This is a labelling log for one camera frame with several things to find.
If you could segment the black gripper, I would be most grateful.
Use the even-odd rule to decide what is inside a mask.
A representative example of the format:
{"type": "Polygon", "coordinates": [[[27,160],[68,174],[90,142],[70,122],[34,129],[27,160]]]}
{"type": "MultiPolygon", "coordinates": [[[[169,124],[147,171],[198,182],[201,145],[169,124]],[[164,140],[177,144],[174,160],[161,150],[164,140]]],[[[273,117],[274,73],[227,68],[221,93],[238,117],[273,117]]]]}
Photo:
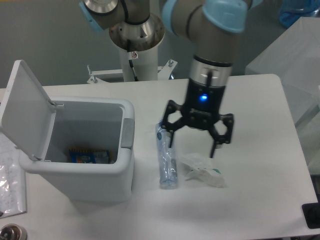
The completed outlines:
{"type": "Polygon", "coordinates": [[[169,138],[168,148],[173,147],[176,131],[185,125],[199,130],[209,130],[213,139],[210,158],[214,157],[216,149],[221,145],[231,143],[234,115],[219,114],[225,88],[207,86],[189,79],[183,105],[173,100],[168,101],[161,120],[161,128],[169,138]],[[217,124],[223,125],[220,132],[216,129],[217,124]]]}

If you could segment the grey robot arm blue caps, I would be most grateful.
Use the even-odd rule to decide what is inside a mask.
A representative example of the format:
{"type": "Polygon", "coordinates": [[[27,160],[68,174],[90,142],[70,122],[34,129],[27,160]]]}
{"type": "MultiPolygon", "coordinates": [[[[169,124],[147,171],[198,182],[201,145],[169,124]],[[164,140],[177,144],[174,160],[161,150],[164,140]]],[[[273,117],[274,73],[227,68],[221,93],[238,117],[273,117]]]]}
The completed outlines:
{"type": "Polygon", "coordinates": [[[162,16],[150,11],[148,0],[82,0],[79,7],[97,32],[109,31],[113,43],[123,50],[126,81],[150,80],[158,66],[143,61],[143,52],[154,49],[165,31],[195,44],[183,104],[173,100],[165,108],[162,128],[170,137],[182,127],[208,131],[212,148],[229,144],[234,116],[220,114],[247,13],[256,0],[165,0],[162,16]]]}

